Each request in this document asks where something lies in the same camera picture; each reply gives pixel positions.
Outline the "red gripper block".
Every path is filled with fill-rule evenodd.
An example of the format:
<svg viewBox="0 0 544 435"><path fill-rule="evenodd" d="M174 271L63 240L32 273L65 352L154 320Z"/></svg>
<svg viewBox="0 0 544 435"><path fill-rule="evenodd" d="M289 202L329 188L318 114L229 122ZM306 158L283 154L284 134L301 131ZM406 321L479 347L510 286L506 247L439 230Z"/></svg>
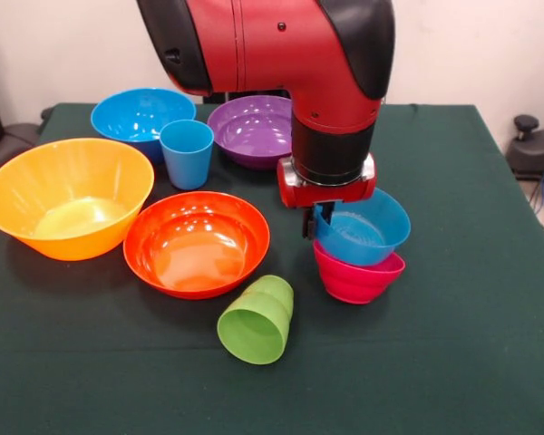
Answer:
<svg viewBox="0 0 544 435"><path fill-rule="evenodd" d="M376 168L373 155L368 154L358 179L342 186L317 185L300 177L291 157L277 163L277 181L280 197L288 208L305 208L302 236L305 239L316 237L316 208L320 204L320 216L327 225L331 224L335 209L334 201L356 202L373 195L376 186Z"/></svg>

